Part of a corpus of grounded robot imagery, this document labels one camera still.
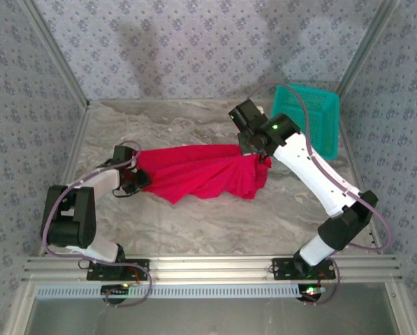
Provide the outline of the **red t-shirt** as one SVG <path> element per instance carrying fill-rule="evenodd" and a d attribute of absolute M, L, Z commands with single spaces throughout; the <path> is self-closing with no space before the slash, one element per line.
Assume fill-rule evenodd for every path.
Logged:
<path fill-rule="evenodd" d="M 272 161 L 243 156 L 237 144 L 204 144 L 145 150 L 138 167 L 152 180 L 145 190 L 175 204 L 187 195 L 253 199 L 265 186 Z"/>

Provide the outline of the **teal plastic basket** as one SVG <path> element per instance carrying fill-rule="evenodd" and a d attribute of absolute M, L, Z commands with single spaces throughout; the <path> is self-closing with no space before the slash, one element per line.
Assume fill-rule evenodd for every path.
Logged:
<path fill-rule="evenodd" d="M 331 91 L 293 85 L 303 100 L 309 116 L 309 135 L 313 148 L 325 160 L 337 157 L 339 142 L 339 96 Z M 286 114 L 305 131 L 305 113 L 298 99 L 278 86 L 271 115 Z"/>

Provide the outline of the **left controller board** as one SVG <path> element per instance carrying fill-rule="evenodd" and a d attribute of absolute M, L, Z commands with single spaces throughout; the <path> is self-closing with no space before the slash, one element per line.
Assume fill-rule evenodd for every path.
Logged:
<path fill-rule="evenodd" d="M 100 296 L 108 300 L 125 300 L 128 293 L 127 284 L 103 285 L 100 289 Z"/>

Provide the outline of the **controller board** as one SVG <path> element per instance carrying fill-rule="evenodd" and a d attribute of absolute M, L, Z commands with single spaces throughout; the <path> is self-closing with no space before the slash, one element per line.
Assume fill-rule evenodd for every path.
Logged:
<path fill-rule="evenodd" d="M 321 285 L 299 284 L 298 289 L 300 291 L 298 300 L 311 304 L 315 304 L 321 298 L 321 295 L 326 292 L 326 288 Z"/>
<path fill-rule="evenodd" d="M 125 300 L 128 293 L 127 284 L 103 285 L 100 289 L 100 296 L 108 300 Z"/>

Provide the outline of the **grey metal panel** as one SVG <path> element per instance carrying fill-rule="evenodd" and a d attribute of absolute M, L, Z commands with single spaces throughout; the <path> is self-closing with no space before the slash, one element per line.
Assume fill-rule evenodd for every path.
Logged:
<path fill-rule="evenodd" d="M 383 304 L 354 310 L 334 301 L 151 299 L 109 308 L 100 299 L 39 299 L 24 335 L 400 335 Z"/>

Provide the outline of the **right controller board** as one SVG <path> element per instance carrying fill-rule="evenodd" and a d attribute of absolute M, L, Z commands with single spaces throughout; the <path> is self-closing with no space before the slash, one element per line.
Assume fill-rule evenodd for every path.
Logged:
<path fill-rule="evenodd" d="M 311 304 L 315 304 L 321 298 L 321 295 L 326 292 L 326 288 L 321 285 L 299 284 L 298 289 L 300 291 L 298 300 Z"/>

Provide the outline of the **aluminium side rail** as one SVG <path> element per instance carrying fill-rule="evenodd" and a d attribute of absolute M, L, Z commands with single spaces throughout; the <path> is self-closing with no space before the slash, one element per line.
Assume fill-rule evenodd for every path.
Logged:
<path fill-rule="evenodd" d="M 353 153 L 352 146 L 349 143 L 349 140 L 346 136 L 344 136 L 342 133 L 340 134 L 339 139 L 339 151 L 341 154 L 344 154 L 344 156 L 347 159 L 347 163 L 349 166 L 349 173 L 352 178 L 352 184 L 359 188 L 360 191 L 366 191 L 368 187 L 365 185 L 365 182 L 362 180 L 361 173 L 358 167 L 358 163 L 356 160 L 356 157 Z M 373 251 L 366 251 L 361 248 L 357 247 L 347 247 L 346 249 L 352 249 L 356 252 L 363 252 L 363 253 L 373 253 L 378 255 L 386 254 L 385 251 L 375 251 L 376 248 L 381 248 L 384 243 L 386 242 L 386 238 L 384 237 L 384 234 L 380 236 L 379 234 L 379 224 L 380 220 L 377 216 L 372 214 L 372 217 L 370 219 L 369 224 L 367 227 L 353 240 L 353 243 L 366 246 L 367 248 L 372 248 Z"/>
<path fill-rule="evenodd" d="M 89 108 L 86 107 L 82 113 L 82 117 L 78 123 L 76 129 L 71 149 L 68 153 L 68 159 L 64 168 L 64 173 L 61 176 L 60 184 L 68 184 L 75 179 L 75 174 L 78 168 L 78 160 L 80 157 L 80 152 L 85 140 L 85 135 L 87 132 L 87 127 L 89 124 Z"/>

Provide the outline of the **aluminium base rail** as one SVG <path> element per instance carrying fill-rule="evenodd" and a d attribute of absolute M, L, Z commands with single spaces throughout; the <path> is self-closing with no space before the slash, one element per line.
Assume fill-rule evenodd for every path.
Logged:
<path fill-rule="evenodd" d="M 156 256 L 149 258 L 149 272 L 156 284 L 274 284 L 271 255 Z M 337 255 L 336 277 L 322 278 L 322 284 L 389 283 L 402 280 L 393 255 Z M 29 258 L 22 279 L 51 283 L 83 282 L 86 271 L 76 259 Z"/>

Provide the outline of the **aluminium frame post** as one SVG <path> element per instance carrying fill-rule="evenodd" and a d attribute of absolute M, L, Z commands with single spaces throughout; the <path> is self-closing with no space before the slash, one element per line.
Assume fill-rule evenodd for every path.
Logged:
<path fill-rule="evenodd" d="M 66 62 L 65 56 L 59 49 L 57 42 L 55 41 L 46 21 L 43 19 L 40 11 L 38 10 L 34 0 L 17 0 L 17 2 L 27 16 L 27 19 L 32 25 L 34 31 L 38 34 L 38 37 L 47 50 L 52 62 L 57 67 L 59 74 L 65 81 L 66 86 L 71 91 L 74 99 L 76 99 L 79 105 L 86 110 L 89 101 L 81 90 L 73 71 Z"/>
<path fill-rule="evenodd" d="M 335 88 L 342 100 L 351 89 L 357 75 L 365 65 L 373 47 L 383 34 L 389 20 L 402 3 L 402 0 L 379 0 L 378 6 L 361 38 L 344 74 Z"/>

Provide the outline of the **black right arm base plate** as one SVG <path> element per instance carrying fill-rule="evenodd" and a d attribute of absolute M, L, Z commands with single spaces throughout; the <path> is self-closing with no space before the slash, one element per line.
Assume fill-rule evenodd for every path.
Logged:
<path fill-rule="evenodd" d="M 337 278 L 335 266 L 331 260 L 323 260 L 311 266 L 301 258 L 273 258 L 268 271 L 276 281 Z"/>

